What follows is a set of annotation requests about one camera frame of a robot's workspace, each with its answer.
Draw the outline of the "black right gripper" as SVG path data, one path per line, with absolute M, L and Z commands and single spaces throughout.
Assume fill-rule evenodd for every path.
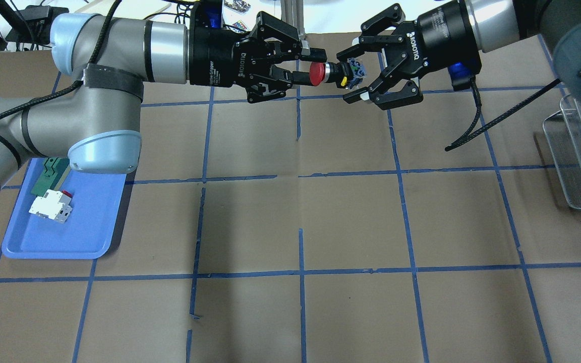
M 371 85 L 343 95 L 348 103 L 368 101 L 382 110 L 420 103 L 417 84 L 430 72 L 469 59 L 480 59 L 464 2 L 447 2 L 406 21 L 394 3 L 361 25 L 358 43 L 339 51 L 340 62 L 366 52 L 383 55 L 385 66 Z

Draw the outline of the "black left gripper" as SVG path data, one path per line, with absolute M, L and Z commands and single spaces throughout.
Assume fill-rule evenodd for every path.
M 259 12 L 249 33 L 211 27 L 210 19 L 193 13 L 190 28 L 188 81 L 192 85 L 246 90 L 249 103 L 286 96 L 293 84 L 321 84 L 318 74 L 288 71 L 277 65 L 295 60 L 327 62 L 325 49 L 308 47 L 298 30 Z

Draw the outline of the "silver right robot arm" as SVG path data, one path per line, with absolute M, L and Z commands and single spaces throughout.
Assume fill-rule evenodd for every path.
M 562 83 L 581 101 L 581 1 L 449 1 L 413 20 L 389 6 L 361 25 L 358 43 L 337 54 L 344 62 L 368 51 L 385 68 L 371 85 L 345 94 L 348 103 L 369 100 L 382 110 L 423 100 L 417 80 L 447 69 L 454 90 L 480 73 L 480 52 L 541 35 Z

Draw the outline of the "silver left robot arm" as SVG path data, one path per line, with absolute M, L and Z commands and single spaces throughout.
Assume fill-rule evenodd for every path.
M 190 25 L 62 14 L 50 31 L 55 66 L 72 84 L 48 96 L 0 97 L 0 190 L 30 158 L 67 158 L 90 174 L 138 167 L 145 83 L 243 87 L 249 103 L 311 85 L 283 62 L 325 62 L 298 30 L 260 12 L 251 32 L 215 28 L 207 16 Z

